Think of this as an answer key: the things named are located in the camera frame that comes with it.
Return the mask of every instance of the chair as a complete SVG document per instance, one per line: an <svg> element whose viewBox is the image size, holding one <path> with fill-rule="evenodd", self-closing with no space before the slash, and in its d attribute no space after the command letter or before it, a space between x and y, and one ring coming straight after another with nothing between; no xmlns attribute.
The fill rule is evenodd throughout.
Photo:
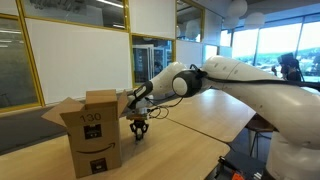
<svg viewBox="0 0 320 180"><path fill-rule="evenodd" d="M271 139L270 137L264 136L261 133L265 133L265 132L273 132L275 130L274 126L271 125L268 121L266 121L263 117L261 117L259 114L255 114L251 120L248 122L248 124L245 126L245 128L247 128L249 131L254 132L254 138L253 138L253 142L249 143L249 149L250 149L250 156L253 156L253 149L255 147L256 144L256 157L258 158L258 154L259 154L259 138L263 137L266 139Z"/></svg>

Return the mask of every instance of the white robotic arm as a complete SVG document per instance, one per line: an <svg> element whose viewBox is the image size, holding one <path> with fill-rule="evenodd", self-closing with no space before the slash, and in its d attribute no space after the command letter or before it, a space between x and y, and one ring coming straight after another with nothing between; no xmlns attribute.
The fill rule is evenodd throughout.
<svg viewBox="0 0 320 180"><path fill-rule="evenodd" d="M273 178L320 177L320 96L240 61L216 56L201 69L173 63L129 97L129 107L147 95L173 90L191 97L208 88L244 102L276 127L266 166Z"/></svg>

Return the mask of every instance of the wooden table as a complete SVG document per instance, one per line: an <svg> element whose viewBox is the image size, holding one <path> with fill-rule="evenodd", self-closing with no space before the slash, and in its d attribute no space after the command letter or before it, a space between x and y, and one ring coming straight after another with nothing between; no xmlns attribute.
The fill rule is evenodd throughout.
<svg viewBox="0 0 320 180"><path fill-rule="evenodd" d="M204 179L229 147L167 119L151 119L135 143L131 121L120 119L122 167L81 179ZM76 179L66 136L0 156L0 179Z"/></svg>
<svg viewBox="0 0 320 180"><path fill-rule="evenodd" d="M226 143L232 142L255 114L241 101L213 89L185 98L169 110L168 119Z"/></svg>

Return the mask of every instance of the cardboard box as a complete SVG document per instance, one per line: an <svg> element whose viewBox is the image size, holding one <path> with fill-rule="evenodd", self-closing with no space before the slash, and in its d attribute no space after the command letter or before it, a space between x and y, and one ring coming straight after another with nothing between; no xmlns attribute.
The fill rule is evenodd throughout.
<svg viewBox="0 0 320 180"><path fill-rule="evenodd" d="M87 91L86 103L67 98L42 117L67 128L77 178L121 166L119 117L127 105L124 91Z"/></svg>

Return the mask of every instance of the amazon logo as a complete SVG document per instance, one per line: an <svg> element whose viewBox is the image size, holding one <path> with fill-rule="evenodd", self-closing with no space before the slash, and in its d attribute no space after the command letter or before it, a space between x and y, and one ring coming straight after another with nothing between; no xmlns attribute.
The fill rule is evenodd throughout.
<svg viewBox="0 0 320 180"><path fill-rule="evenodd" d="M90 152L86 152L86 151L77 151L78 153L82 153L82 154L96 154L96 153L100 153L100 152L103 152L103 151L106 151L110 148L114 148L116 146L116 143L113 142L113 143L110 143L108 147L106 148L103 148L103 149L100 149L100 150L97 150L97 151L90 151Z"/></svg>

